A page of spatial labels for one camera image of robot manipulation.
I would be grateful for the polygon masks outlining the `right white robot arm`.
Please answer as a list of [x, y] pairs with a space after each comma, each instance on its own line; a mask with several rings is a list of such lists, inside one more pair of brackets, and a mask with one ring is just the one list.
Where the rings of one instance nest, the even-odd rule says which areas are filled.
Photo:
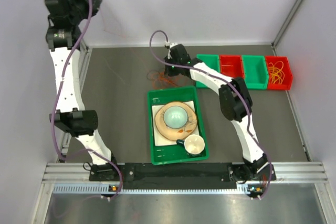
[[272, 164], [258, 142], [253, 126], [252, 99], [241, 77], [225, 76], [198, 58], [192, 59], [182, 44], [166, 42], [169, 50], [165, 61], [168, 76], [183, 75], [204, 84], [219, 96], [223, 116], [233, 124], [243, 150], [245, 174], [252, 180], [265, 174], [272, 176]]

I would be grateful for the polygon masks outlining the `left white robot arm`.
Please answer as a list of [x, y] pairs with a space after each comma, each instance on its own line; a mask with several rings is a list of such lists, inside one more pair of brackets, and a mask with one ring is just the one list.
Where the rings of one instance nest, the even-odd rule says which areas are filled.
[[86, 110], [81, 97], [79, 58], [86, 32], [79, 25], [88, 23], [102, 0], [44, 0], [49, 11], [46, 42], [55, 71], [56, 99], [49, 116], [51, 129], [60, 129], [76, 138], [90, 155], [90, 181], [121, 181], [113, 153], [98, 132], [98, 115]]

